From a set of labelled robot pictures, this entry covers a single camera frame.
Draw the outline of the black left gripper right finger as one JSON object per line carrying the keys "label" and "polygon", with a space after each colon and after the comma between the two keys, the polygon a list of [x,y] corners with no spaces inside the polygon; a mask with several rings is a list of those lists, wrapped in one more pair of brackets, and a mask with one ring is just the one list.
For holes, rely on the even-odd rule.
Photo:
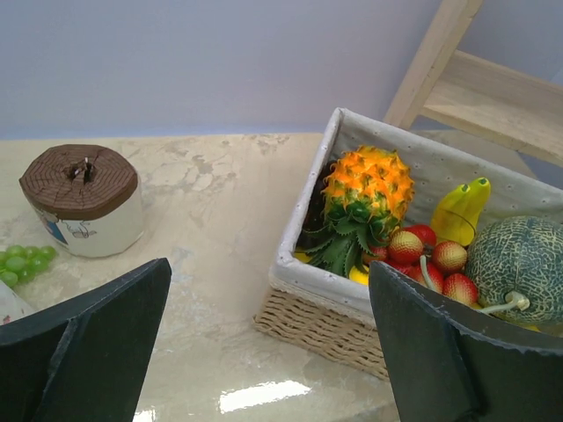
{"label": "black left gripper right finger", "polygon": [[369,298],[400,420],[562,419],[562,340],[437,294],[384,262]]}

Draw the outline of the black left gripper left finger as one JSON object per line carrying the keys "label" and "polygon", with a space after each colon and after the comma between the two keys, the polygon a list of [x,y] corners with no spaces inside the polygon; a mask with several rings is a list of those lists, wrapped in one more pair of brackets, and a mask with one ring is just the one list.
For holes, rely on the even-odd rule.
{"label": "black left gripper left finger", "polygon": [[3,421],[130,421],[165,310],[167,258],[1,328]]}

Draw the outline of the brown-topped paper roll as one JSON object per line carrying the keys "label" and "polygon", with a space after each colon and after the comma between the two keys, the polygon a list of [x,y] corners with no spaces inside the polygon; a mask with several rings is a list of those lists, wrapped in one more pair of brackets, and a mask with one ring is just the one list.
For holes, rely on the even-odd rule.
{"label": "brown-topped paper roll", "polygon": [[121,253],[143,235],[141,181],[120,153],[100,145],[46,149],[18,180],[48,234],[86,258]]}

